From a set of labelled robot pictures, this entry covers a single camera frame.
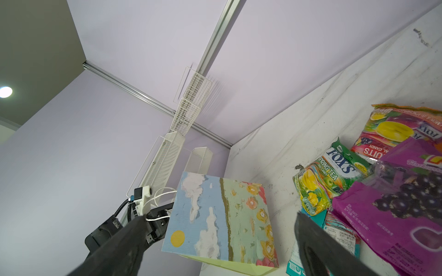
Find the floral paper gift bag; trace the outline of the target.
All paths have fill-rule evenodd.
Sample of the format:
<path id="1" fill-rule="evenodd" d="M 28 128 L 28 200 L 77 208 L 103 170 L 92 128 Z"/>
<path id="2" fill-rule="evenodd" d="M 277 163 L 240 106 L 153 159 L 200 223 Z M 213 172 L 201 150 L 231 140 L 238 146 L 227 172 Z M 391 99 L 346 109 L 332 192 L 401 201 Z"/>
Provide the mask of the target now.
<path id="1" fill-rule="evenodd" d="M 278 269 L 264 187 L 184 172 L 162 251 L 248 276 Z"/>

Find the purple grape candy bag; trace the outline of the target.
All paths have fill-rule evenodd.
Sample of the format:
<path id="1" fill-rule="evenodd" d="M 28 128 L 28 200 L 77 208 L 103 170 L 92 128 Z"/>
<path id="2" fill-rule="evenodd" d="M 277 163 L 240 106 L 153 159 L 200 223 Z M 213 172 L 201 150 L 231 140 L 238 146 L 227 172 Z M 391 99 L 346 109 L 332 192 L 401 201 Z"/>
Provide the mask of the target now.
<path id="1" fill-rule="evenodd" d="M 332 208 L 400 275 L 441 275 L 442 154 L 432 143 L 401 142 Z"/>

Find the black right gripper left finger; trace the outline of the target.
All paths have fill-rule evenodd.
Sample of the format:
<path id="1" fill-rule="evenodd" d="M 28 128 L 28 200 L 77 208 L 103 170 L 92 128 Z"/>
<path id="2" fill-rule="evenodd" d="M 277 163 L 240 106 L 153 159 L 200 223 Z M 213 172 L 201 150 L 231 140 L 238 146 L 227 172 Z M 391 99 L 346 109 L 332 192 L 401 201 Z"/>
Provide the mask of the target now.
<path id="1" fill-rule="evenodd" d="M 146 251 L 147 221 L 138 216 L 73 270 L 71 276 L 136 276 Z"/>

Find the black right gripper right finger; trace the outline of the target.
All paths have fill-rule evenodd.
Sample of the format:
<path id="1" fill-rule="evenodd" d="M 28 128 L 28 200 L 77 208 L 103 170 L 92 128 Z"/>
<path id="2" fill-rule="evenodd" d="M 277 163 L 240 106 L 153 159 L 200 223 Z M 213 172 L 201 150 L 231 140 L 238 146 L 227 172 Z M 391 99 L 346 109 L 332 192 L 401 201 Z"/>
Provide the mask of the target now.
<path id="1" fill-rule="evenodd" d="M 294 232 L 307 276 L 327 276 L 329 273 L 334 276 L 376 274 L 302 212 L 297 214 Z"/>

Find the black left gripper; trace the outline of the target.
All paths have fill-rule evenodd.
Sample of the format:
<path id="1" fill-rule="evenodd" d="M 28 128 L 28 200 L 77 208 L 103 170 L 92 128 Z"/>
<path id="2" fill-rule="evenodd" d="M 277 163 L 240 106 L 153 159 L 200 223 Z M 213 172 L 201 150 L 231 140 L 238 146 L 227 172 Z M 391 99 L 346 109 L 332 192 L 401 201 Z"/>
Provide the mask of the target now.
<path id="1" fill-rule="evenodd" d="M 165 237 L 170 219 L 168 212 L 173 209 L 173 206 L 174 203 L 172 202 L 161 207 L 154 208 L 146 215 L 146 240 L 148 245 L 153 245 Z"/>

